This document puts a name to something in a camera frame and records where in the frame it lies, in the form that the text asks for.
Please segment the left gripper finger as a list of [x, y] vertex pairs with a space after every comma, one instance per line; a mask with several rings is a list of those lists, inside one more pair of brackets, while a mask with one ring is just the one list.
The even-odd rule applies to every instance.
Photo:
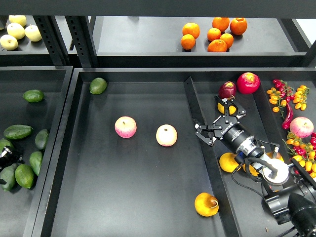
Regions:
[[21, 162], [23, 154], [11, 146], [4, 146], [0, 153], [0, 169], [11, 166], [14, 163]]

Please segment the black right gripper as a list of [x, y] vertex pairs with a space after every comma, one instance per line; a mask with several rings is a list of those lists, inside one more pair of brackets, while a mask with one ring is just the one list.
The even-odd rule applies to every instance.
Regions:
[[222, 116], [213, 125], [201, 124], [194, 118], [195, 135], [209, 146], [213, 146], [218, 139], [233, 153], [254, 151], [254, 136], [238, 121], [246, 115], [246, 110], [234, 97], [221, 99], [214, 96], [214, 99]]

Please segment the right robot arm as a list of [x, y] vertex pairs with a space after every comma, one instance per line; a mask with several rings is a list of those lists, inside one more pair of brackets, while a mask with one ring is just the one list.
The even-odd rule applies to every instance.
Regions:
[[235, 157], [235, 174], [244, 167], [248, 177], [261, 183], [259, 195], [265, 200], [279, 224], [291, 222], [299, 237], [316, 235], [316, 182], [296, 160], [290, 164], [277, 159], [279, 144], [274, 144], [272, 156], [268, 156], [264, 141], [256, 139], [239, 119], [245, 116], [243, 107], [234, 99], [215, 101], [224, 112], [210, 125], [200, 123], [204, 119], [196, 96], [189, 100], [196, 136], [213, 146], [221, 141]]

